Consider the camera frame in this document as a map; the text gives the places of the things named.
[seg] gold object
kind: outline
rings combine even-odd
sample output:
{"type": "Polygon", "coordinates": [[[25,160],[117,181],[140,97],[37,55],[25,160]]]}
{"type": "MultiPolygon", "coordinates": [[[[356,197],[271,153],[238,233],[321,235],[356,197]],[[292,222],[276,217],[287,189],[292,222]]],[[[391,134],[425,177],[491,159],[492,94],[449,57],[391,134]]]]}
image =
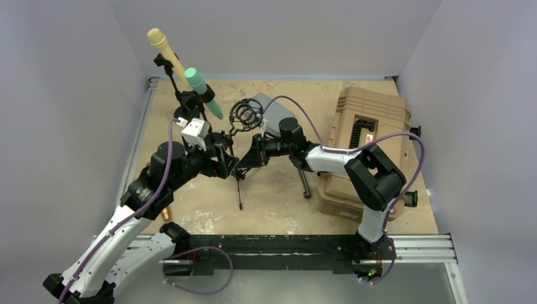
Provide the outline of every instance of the gold object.
{"type": "Polygon", "coordinates": [[[172,212],[168,207],[164,208],[162,212],[160,212],[160,215],[162,216],[164,222],[169,222],[172,220],[172,212]]]}

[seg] wall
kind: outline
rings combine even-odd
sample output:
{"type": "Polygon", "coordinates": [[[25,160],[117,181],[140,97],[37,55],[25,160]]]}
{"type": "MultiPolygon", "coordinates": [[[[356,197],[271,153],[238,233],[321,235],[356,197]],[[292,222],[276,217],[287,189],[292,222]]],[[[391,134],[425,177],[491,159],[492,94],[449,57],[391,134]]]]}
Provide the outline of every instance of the wall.
{"type": "Polygon", "coordinates": [[[534,303],[537,3],[442,1],[399,78],[470,303],[534,303]]]}
{"type": "Polygon", "coordinates": [[[111,215],[146,76],[105,0],[3,1],[0,41],[0,302],[55,303],[42,281],[111,215]]]}
{"type": "Polygon", "coordinates": [[[399,75],[440,0],[110,0],[142,68],[164,31],[185,67],[218,78],[399,75]]]}

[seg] plywood surface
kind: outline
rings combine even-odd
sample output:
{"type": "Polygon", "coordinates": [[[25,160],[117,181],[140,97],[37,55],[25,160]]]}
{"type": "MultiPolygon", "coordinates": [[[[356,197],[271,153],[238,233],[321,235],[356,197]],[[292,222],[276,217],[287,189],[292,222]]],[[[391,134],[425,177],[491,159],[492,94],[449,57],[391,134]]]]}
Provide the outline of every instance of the plywood surface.
{"type": "MultiPolygon", "coordinates": [[[[208,81],[217,94],[224,111],[224,120],[208,113],[215,131],[230,129],[227,114],[240,99],[258,92],[268,96],[284,94],[297,100],[312,118],[324,141],[328,140],[339,92],[347,86],[358,86],[371,91],[398,95],[392,81],[208,81]]],[[[280,103],[291,110],[303,126],[311,141],[317,141],[304,115],[292,103],[280,103]]],[[[179,106],[169,81],[160,81],[137,161],[139,172],[149,161],[156,148],[167,140],[167,124],[179,106]]],[[[250,148],[253,132],[238,134],[234,150],[242,157],[250,148]]],[[[174,129],[174,140],[180,140],[180,127],[174,129]]],[[[409,170],[415,170],[417,158],[411,153],[409,170]]],[[[406,173],[410,178],[413,171],[406,173]]],[[[350,234],[358,224],[340,217],[324,215],[319,207],[318,177],[306,173],[312,199],[302,197],[303,187],[298,171],[287,157],[272,158],[267,167],[253,169],[241,181],[244,209],[239,210],[235,179],[226,180],[197,176],[175,192],[170,205],[173,221],[191,234],[350,234]]],[[[392,234],[438,233],[420,174],[411,190],[418,190],[417,208],[406,208],[403,215],[388,224],[392,234]]],[[[144,233],[153,234],[163,224],[159,217],[144,233]]]]}

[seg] microphone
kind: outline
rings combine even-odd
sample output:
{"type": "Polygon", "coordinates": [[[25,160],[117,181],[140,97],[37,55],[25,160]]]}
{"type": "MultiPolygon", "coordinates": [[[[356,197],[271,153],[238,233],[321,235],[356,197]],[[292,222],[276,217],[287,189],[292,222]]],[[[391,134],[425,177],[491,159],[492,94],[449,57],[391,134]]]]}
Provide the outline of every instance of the microphone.
{"type": "Polygon", "coordinates": [[[158,28],[154,28],[148,32],[148,39],[151,45],[159,50],[164,59],[168,60],[174,65],[172,68],[174,72],[177,74],[179,79],[181,79],[187,90],[191,90],[192,88],[189,86],[184,76],[184,67],[181,65],[181,62],[179,62],[179,59],[175,55],[174,51],[172,51],[172,48],[170,48],[168,40],[166,40],[166,35],[164,35],[164,33],[158,28]]]}
{"type": "MultiPolygon", "coordinates": [[[[195,68],[189,68],[184,72],[185,78],[188,81],[188,84],[196,91],[198,94],[203,94],[207,91],[207,85],[205,84],[205,79],[203,75],[199,73],[195,68]]],[[[207,108],[211,110],[211,113],[218,117],[218,119],[223,119],[224,114],[222,114],[222,109],[218,103],[214,100],[206,103],[207,108]]]]}

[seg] microphone head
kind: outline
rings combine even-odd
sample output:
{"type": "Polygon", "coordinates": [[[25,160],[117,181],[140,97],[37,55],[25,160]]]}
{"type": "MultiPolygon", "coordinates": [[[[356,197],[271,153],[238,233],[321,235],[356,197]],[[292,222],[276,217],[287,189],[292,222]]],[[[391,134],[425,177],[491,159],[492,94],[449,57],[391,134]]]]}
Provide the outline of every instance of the microphone head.
{"type": "Polygon", "coordinates": [[[148,39],[151,45],[159,50],[162,50],[168,46],[166,35],[164,35],[164,33],[158,28],[154,28],[148,32],[148,39]]]}

